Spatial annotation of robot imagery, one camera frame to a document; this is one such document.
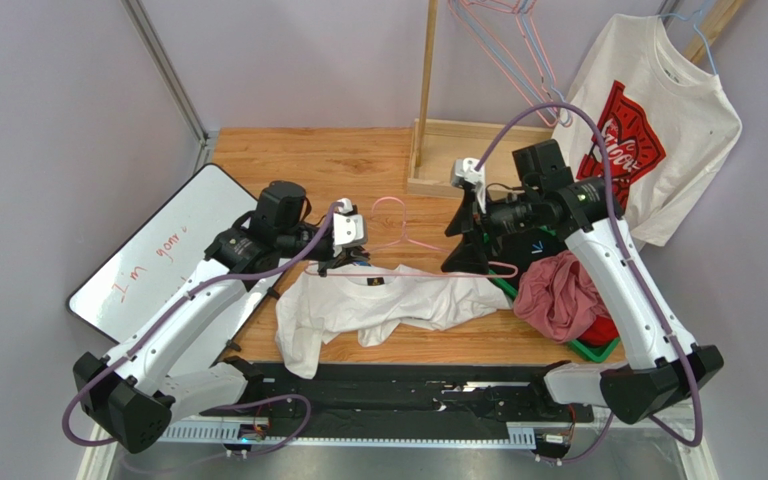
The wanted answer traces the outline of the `white flower print t-shirt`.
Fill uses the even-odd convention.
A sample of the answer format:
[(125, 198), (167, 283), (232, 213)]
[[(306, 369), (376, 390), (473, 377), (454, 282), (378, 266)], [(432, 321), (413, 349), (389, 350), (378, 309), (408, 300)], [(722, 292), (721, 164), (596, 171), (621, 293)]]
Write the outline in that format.
[[(360, 272), (349, 265), (339, 272)], [(275, 342), (285, 367), (311, 379), (321, 347), (343, 333), (363, 347), (384, 343), (401, 325), (447, 330), (509, 310), (508, 297), (487, 279), (346, 278), (301, 274), (276, 304)]]

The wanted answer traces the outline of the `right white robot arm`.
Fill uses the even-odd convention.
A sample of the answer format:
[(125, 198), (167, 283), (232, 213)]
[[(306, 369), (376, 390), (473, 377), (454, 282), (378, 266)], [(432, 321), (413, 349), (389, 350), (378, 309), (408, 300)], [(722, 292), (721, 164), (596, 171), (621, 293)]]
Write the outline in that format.
[(554, 231), (596, 286), (626, 352), (623, 364), (560, 363), (545, 370), (539, 390), (556, 404), (608, 408), (635, 424), (696, 398), (724, 366), (714, 345), (701, 345), (667, 305), (641, 265), (628, 225), (601, 177), (574, 179), (556, 141), (513, 152), (520, 188), (499, 200), (487, 192), (475, 158), (455, 161), (451, 183), (463, 200), (447, 227), (461, 241), (444, 272), (486, 275), (504, 237), (546, 227)]

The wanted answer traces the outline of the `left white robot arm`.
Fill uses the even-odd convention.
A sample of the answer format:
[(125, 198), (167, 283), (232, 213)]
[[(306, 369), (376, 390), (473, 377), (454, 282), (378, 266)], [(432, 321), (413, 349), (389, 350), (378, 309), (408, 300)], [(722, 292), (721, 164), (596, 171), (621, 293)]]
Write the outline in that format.
[(218, 233), (184, 285), (127, 340), (104, 355), (83, 354), (72, 372), (76, 395), (61, 428), (73, 444), (98, 447), (77, 436), (70, 420), (81, 410), (129, 453), (140, 453), (174, 423), (212, 409), (232, 409), (261, 379), (249, 362), (232, 357), (207, 369), (173, 377), (172, 367), (234, 297), (302, 261), (325, 273), (367, 259), (367, 226), (349, 199), (336, 200), (319, 223), (306, 220), (310, 202), (293, 182), (274, 181), (253, 209)]

